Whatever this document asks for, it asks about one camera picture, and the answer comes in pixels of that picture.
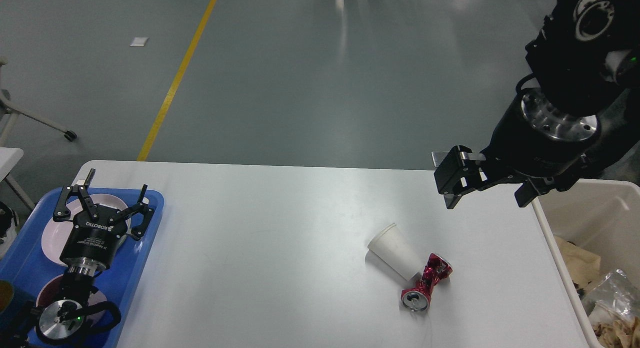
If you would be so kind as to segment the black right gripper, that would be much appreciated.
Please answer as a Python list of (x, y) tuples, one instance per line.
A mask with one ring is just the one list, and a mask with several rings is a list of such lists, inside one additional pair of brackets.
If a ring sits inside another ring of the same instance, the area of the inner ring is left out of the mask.
[(579, 180), (583, 156), (601, 135), (595, 115), (578, 117), (554, 106), (541, 88), (523, 89), (494, 129), (489, 145), (474, 153), (456, 145), (434, 171), (446, 209), (462, 196), (498, 183), (524, 181), (514, 193), (518, 207), (554, 188), (567, 190)]

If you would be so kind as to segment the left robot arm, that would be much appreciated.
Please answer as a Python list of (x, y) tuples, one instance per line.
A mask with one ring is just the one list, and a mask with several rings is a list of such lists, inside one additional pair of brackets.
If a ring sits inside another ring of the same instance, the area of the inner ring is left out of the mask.
[(2, 347), (114, 347), (162, 219), (163, 196), (48, 193), (1, 261)]

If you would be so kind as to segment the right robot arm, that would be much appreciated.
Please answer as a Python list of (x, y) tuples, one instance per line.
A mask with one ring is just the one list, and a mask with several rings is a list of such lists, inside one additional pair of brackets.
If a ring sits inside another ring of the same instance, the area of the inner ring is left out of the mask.
[(567, 191), (639, 142), (639, 0), (557, 0), (525, 47), (530, 74), (478, 153), (452, 147), (435, 172), (447, 209), (519, 184), (520, 207)]

